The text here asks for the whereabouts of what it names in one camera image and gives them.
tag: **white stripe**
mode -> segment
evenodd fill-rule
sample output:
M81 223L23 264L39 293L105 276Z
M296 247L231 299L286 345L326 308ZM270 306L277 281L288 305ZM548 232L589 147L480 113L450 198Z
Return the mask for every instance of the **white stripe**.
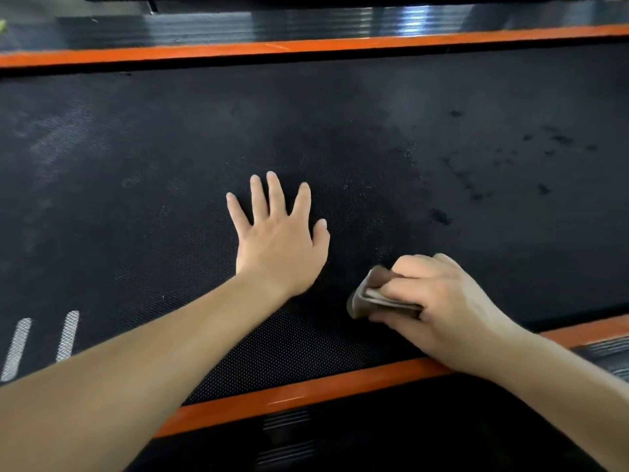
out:
M61 333L61 341L59 341L59 349L57 349L57 362L72 356L77 326L79 326L79 312L75 309L66 315L64 330Z
M31 318L22 318L18 324L15 325L13 339L11 340L11 346L9 346L9 352L6 354L0 382L5 383L18 375L18 368L20 367L24 347L27 344L31 323L33 323Z

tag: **orange trim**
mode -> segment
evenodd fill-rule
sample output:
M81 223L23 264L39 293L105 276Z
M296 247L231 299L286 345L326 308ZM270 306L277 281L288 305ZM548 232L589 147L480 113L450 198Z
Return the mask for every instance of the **orange trim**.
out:
M566 348L629 335L629 315L609 318L542 333ZM351 373L336 374L317 380L288 384L279 388L208 401L177 410L155 435L171 436L180 432L237 421L247 417L279 412L351 396L376 389L388 388L452 373L433 359L422 357L400 363L370 367Z
M229 45L83 49L77 51L71 49L64 51L17 51L0 54L0 68L203 58L242 54L305 53L348 49L425 47L435 45L495 43L498 41L592 38L623 35L629 35L629 24L479 31L409 37L383 36L380 38L307 39L301 41L274 41L272 43L233 43Z

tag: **treadmill belt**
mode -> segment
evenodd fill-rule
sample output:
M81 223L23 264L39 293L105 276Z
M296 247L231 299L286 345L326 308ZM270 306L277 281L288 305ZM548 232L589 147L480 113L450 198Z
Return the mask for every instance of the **treadmill belt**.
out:
M420 356L345 300L444 252L523 325L629 303L629 45L204 65L0 80L0 351L19 376L234 273L224 195L313 192L330 255L187 403Z

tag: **bare skin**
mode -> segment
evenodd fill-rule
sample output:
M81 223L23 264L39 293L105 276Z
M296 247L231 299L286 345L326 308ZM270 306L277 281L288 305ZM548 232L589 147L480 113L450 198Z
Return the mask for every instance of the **bare skin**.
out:
M446 255L401 257L393 270L406 278L382 292L423 305L421 318L389 311L370 320L512 392L607 470L629 470L629 384L516 325Z
M275 174L251 179L254 225L227 203L240 246L237 274L135 330L0 389L3 471L120 471L220 359L326 262L325 221L308 229L310 188L288 215Z
M323 220L308 230L310 188L288 215L275 174L269 200L251 179L254 224L236 198L236 275L158 320L0 389L0 463L6 471L124 469L163 421L247 333L326 262ZM424 306L421 320L391 312L370 319L397 330L452 369L513 392L603 467L629 469L629 385L513 323L449 257L401 257L406 278L382 288Z

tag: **hand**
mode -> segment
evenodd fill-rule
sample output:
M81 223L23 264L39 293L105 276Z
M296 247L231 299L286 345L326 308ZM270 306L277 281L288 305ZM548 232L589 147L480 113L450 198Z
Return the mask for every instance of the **hand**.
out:
M242 211L238 199L227 194L227 208L238 233L236 275L253 272L279 287L286 299L304 293L319 276L328 258L330 234L324 219L313 228L310 238L310 187L299 186L295 205L286 213L284 192L277 175L267 173L267 204L260 177L251 177L251 204L254 224Z
M424 307L419 320L391 311L369 319L385 323L448 367L492 379L509 345L527 332L509 319L457 262L443 253L400 257L392 268L406 278L384 285L389 298Z

